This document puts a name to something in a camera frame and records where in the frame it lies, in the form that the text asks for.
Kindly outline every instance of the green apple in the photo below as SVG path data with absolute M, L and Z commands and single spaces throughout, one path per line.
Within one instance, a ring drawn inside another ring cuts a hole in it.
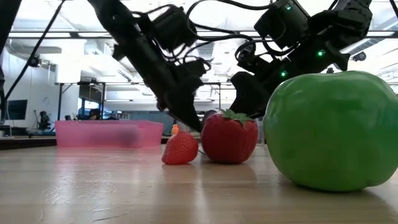
M 264 134 L 275 165 L 298 185 L 332 192 L 380 185 L 398 166 L 398 98 L 366 72 L 301 75 L 271 96 Z

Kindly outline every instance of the pink container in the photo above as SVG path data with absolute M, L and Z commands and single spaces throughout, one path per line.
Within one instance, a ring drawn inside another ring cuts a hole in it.
M 153 147 L 163 124 L 152 121 L 56 121 L 58 147 Z

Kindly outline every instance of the green strawberry stem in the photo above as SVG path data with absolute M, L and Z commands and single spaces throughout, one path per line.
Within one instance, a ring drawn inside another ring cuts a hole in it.
M 239 121 L 243 126 L 246 124 L 247 121 L 252 121 L 252 119 L 249 118 L 247 114 L 244 113 L 235 113 L 230 109 L 227 110 L 220 109 L 220 111 L 223 113 L 224 118 Z

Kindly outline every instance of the table surface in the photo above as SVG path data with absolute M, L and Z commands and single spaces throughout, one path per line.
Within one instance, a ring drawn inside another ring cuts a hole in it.
M 238 166 L 160 158 L 159 147 L 0 151 L 0 222 L 398 223 L 398 174 L 379 187 L 326 194 L 284 178 L 262 146 Z

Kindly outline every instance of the strawberry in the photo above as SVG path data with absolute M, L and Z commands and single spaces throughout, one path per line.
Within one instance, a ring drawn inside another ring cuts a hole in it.
M 168 165 L 189 163 L 198 155 L 198 148 L 198 142 L 190 133 L 178 132 L 167 141 L 162 162 Z
M 201 145 L 214 162 L 240 164 L 256 147 L 258 129 L 246 114 L 221 110 L 210 116 L 201 131 Z

